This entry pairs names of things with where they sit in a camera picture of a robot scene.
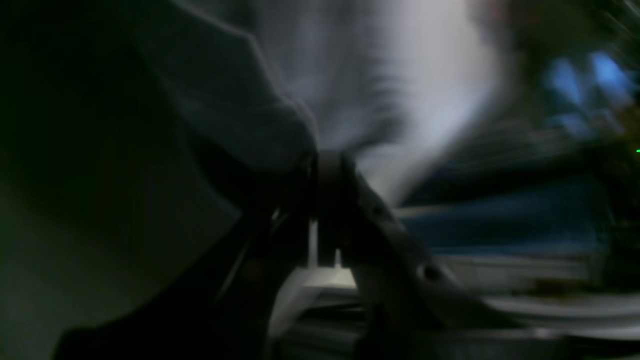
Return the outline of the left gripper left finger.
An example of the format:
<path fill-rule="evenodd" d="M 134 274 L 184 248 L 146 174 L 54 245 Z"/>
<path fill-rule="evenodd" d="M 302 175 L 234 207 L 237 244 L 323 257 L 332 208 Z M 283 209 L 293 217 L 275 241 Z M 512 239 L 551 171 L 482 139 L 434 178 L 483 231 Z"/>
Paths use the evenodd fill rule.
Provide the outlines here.
<path fill-rule="evenodd" d="M 288 172 L 256 172 L 227 153 L 196 155 L 207 182 L 242 217 L 136 310 L 67 332 L 55 360 L 261 360 L 282 285 L 309 250 L 318 155 Z"/>

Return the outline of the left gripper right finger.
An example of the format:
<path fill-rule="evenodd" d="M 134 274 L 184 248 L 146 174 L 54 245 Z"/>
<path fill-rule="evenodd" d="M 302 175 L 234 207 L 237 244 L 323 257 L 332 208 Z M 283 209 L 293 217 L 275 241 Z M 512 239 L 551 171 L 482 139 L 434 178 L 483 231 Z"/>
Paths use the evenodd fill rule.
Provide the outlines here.
<path fill-rule="evenodd" d="M 340 255 L 365 314 L 355 360 L 573 360 L 566 338 L 522 325 L 446 276 L 340 153 L 315 158 L 318 264 Z"/>

